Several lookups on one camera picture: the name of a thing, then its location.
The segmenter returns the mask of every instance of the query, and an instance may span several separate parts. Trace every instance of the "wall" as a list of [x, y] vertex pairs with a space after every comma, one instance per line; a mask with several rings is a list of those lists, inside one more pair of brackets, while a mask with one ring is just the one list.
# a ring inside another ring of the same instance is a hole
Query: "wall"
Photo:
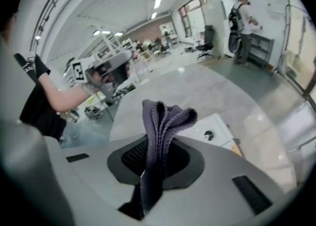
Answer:
[[171, 16], [157, 19], [153, 21], [152, 23], [146, 24], [145, 26], [127, 34], [122, 39], [125, 40], [128, 38], [131, 38], [132, 41], [140, 41], [140, 42], [143, 42], [144, 40], [149, 39], [152, 42], [154, 42], [157, 37], [159, 38], [162, 37], [159, 26], [171, 21], [172, 21]]
[[[183, 29], [181, 17], [178, 9], [188, 3], [190, 0], [183, 0], [172, 11], [173, 23], [178, 32], [179, 40], [181, 42], [193, 43], [194, 39], [186, 38]], [[260, 32], [263, 36], [273, 38], [275, 40], [270, 64], [276, 66], [282, 51], [282, 44], [284, 39], [285, 28], [285, 6], [288, 4], [288, 0], [250, 0], [251, 8], [254, 16], [258, 19], [259, 23], [263, 26], [263, 30]], [[224, 23], [226, 19], [224, 16], [223, 6], [220, 0], [208, 0], [208, 3], [204, 5], [203, 12], [205, 16], [206, 24], [213, 25], [216, 30], [214, 39], [214, 48], [218, 48], [215, 52], [222, 54], [223, 50], [223, 37]]]

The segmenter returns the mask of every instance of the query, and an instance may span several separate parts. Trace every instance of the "floor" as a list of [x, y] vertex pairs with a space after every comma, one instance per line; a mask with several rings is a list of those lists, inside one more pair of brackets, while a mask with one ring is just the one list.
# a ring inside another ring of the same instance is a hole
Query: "floor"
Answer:
[[[191, 45], [180, 44], [171, 49], [171, 55], [154, 58], [147, 67], [148, 72], [139, 74], [142, 83], [144, 84], [146, 81], [172, 70], [197, 63], [199, 52], [184, 52], [184, 48], [189, 46]], [[205, 62], [205, 57], [201, 58], [200, 61]], [[279, 75], [270, 77], [269, 73], [259, 71], [255, 66], [248, 68], [235, 66], [231, 59], [210, 65], [208, 68], [232, 81], [255, 100], [275, 125], [276, 135], [283, 142], [287, 156], [294, 164], [296, 181], [304, 181], [310, 166], [316, 161], [315, 154], [309, 153], [309, 162], [305, 164], [302, 151], [295, 148], [316, 136], [316, 121], [313, 111], [298, 92]], [[117, 109], [118, 104], [109, 108], [113, 117], [115, 117]], [[302, 119], [305, 120], [304, 126], [302, 126]], [[91, 128], [98, 130], [104, 134], [107, 140], [109, 139], [112, 121], [107, 113], [96, 123], [89, 122], [87, 119], [84, 120], [84, 123], [91, 125]], [[248, 142], [251, 142], [250, 137], [244, 136], [243, 139], [249, 139]], [[251, 147], [244, 147], [243, 150], [245, 154], [252, 153]]]

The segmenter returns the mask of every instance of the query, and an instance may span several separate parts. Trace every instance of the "black backpack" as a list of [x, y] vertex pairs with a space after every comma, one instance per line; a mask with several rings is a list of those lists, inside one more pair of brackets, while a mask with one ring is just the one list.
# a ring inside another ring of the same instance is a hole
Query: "black backpack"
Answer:
[[243, 3], [240, 4], [237, 9], [235, 8], [235, 6], [233, 6], [231, 13], [228, 16], [231, 31], [240, 32], [244, 28], [244, 23], [241, 19], [241, 15], [239, 12], [240, 7], [242, 6], [243, 6]]

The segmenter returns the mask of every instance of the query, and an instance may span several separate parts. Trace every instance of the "white ceiling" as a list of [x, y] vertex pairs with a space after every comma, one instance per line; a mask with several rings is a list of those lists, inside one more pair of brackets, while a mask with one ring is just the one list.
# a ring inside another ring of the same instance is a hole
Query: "white ceiling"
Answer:
[[77, 57], [93, 43], [95, 25], [101, 25], [103, 30], [125, 31], [150, 19], [153, 12], [157, 11], [159, 16], [168, 11], [176, 1], [162, 0], [154, 10], [155, 0], [84, 0], [59, 32], [48, 61], [63, 73], [68, 59]]

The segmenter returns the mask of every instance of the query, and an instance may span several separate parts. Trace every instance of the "person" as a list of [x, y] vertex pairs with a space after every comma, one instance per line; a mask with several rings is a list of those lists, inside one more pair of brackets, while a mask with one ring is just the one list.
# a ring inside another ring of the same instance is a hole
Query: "person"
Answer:
[[173, 44], [172, 44], [172, 41], [171, 41], [171, 38], [170, 38], [170, 31], [169, 31], [165, 26], [164, 26], [163, 29], [162, 29], [162, 34], [163, 34], [162, 36], [165, 37], [165, 39], [166, 39], [168, 45], [169, 45], [170, 47], [173, 47]]
[[235, 64], [240, 64], [241, 66], [248, 66], [247, 58], [251, 46], [251, 29], [250, 24], [253, 23], [255, 26], [258, 25], [257, 20], [252, 15], [252, 11], [248, 0], [238, 0], [235, 4], [235, 8], [238, 9], [241, 20], [243, 22], [243, 29], [240, 32], [241, 47], [235, 53]]
[[[11, 54], [10, 38], [20, 0], [8, 0], [0, 15], [0, 68], [2, 120], [19, 119], [36, 127], [43, 136], [57, 139], [61, 147], [99, 145], [105, 138], [83, 124], [67, 123], [57, 112], [70, 111], [97, 92], [85, 86], [59, 91], [49, 77], [50, 70], [35, 55], [32, 61], [21, 54]], [[93, 80], [101, 84], [103, 78], [93, 73]]]

